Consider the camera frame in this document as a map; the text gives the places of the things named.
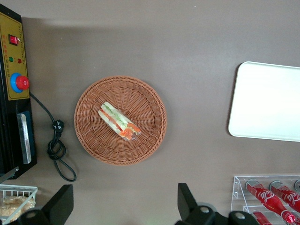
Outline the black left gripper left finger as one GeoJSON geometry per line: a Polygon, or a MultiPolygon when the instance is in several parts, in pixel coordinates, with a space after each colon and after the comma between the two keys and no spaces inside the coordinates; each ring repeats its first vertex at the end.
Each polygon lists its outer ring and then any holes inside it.
{"type": "Polygon", "coordinates": [[[74,209],[72,185],[62,186],[41,209],[23,213],[15,225],[64,225],[74,209]]]}

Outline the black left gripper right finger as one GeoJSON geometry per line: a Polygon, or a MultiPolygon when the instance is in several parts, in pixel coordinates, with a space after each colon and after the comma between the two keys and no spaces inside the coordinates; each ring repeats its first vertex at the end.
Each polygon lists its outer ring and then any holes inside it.
{"type": "Polygon", "coordinates": [[[178,184],[177,206],[181,220],[176,225],[228,225],[228,218],[215,212],[212,207],[198,205],[186,183],[178,184]]]}

